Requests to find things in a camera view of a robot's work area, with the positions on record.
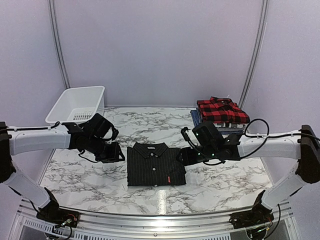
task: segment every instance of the black striped shirt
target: black striped shirt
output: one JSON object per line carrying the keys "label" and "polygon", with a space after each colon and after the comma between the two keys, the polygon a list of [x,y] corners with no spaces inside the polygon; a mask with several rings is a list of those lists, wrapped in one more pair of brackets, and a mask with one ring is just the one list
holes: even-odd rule
{"label": "black striped shirt", "polygon": [[128,186],[185,185],[185,166],[176,160],[179,152],[180,148],[165,143],[128,147]]}

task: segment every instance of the white backdrop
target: white backdrop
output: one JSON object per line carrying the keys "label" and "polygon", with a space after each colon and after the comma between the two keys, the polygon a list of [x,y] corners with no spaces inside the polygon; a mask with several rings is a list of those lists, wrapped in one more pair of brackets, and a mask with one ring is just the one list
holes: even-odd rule
{"label": "white backdrop", "polygon": [[56,1],[72,87],[103,85],[107,106],[238,101],[259,0]]}

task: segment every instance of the folded shirt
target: folded shirt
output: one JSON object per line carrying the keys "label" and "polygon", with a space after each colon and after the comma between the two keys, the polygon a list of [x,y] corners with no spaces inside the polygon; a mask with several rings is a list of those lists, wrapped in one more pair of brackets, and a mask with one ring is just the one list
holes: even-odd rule
{"label": "folded shirt", "polygon": [[[202,123],[202,119],[198,110],[191,110],[190,113],[191,113],[193,125],[195,127],[198,126],[200,123]],[[214,126],[218,129],[218,131],[222,135],[243,134],[244,129],[247,126],[247,124],[237,124],[237,123],[227,123],[227,122],[225,123],[212,122],[212,124],[214,124]]]}
{"label": "folded shirt", "polygon": [[250,117],[230,98],[211,97],[210,100],[198,100],[198,109],[202,121],[220,123],[248,124]]}
{"label": "folded shirt", "polygon": [[185,166],[177,161],[180,148],[165,143],[135,143],[127,148],[128,186],[185,185]]}

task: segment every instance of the shirt collar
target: shirt collar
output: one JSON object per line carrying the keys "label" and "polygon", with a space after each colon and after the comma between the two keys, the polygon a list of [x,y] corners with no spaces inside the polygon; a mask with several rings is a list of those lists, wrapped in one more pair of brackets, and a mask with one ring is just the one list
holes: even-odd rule
{"label": "shirt collar", "polygon": [[151,153],[161,156],[167,150],[167,148],[168,146],[164,142],[158,144],[144,144],[136,142],[133,146],[133,149],[145,159],[148,158]]}
{"label": "shirt collar", "polygon": [[237,107],[237,104],[230,98],[217,98],[212,96],[210,98],[210,102],[216,109],[223,108],[225,106],[229,106],[231,108]]}

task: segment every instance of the white wall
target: white wall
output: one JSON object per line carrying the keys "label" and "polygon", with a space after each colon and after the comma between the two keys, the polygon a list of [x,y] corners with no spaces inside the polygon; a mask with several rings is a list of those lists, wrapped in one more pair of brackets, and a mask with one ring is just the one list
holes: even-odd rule
{"label": "white wall", "polygon": [[[62,93],[47,1],[0,1],[0,121],[41,126]],[[49,151],[13,157],[37,179]],[[8,238],[20,197],[0,184],[0,239]]]}
{"label": "white wall", "polygon": [[238,101],[260,0],[56,1],[72,87],[103,85],[108,106]]}
{"label": "white wall", "polygon": [[[319,43],[320,1],[270,1],[264,43],[244,106],[252,119],[267,120],[274,133],[308,124],[320,136]],[[275,181],[295,163],[265,161]],[[302,239],[319,239],[320,183],[300,190],[291,203]]]}

